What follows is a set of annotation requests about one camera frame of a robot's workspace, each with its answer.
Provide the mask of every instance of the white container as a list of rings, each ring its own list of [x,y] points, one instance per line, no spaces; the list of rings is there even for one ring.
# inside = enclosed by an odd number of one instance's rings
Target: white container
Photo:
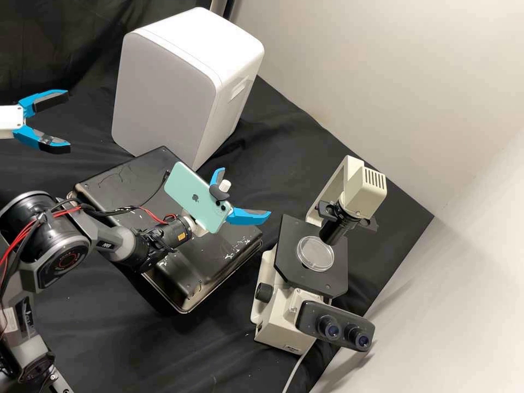
[[[192,169],[235,130],[264,47],[194,8],[124,37],[112,136],[138,156],[165,145]]]

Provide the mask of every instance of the label sticker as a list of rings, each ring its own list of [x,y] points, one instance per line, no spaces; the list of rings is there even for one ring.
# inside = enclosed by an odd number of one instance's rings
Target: label sticker
[[[31,338],[37,333],[37,331],[34,328],[33,312],[31,310],[29,297],[26,296],[19,301],[15,306],[15,310],[22,336]]]
[[[11,333],[18,330],[15,312],[13,311],[12,307],[5,308],[3,312],[0,312],[0,326],[2,327],[2,329],[5,326],[4,333]]]
[[[289,346],[289,345],[284,345],[284,349],[286,351],[290,351],[292,353],[298,353],[300,352],[300,350],[298,348],[295,348],[295,347],[292,347],[292,346]]]

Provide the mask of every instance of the white wall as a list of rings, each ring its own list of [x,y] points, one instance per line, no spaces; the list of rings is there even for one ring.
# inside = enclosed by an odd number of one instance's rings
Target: white wall
[[[438,214],[312,393],[524,391],[524,132]]]
[[[520,0],[237,0],[260,75],[432,212],[524,121]]]

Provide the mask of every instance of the microscope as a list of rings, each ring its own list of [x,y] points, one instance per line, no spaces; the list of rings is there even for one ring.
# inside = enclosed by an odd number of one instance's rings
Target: microscope
[[[355,228],[376,231],[373,215],[386,194],[382,173],[346,156],[306,221],[283,215],[278,243],[262,254],[251,310],[255,341],[299,355],[316,339],[359,352],[370,349],[374,325],[331,300],[348,290],[342,236]]]

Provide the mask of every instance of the mint green iphone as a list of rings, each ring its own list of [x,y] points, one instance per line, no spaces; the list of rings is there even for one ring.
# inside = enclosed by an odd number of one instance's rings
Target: mint green iphone
[[[210,194],[209,184],[181,161],[173,166],[164,190],[211,233],[218,232],[233,208],[227,201],[218,202]]]

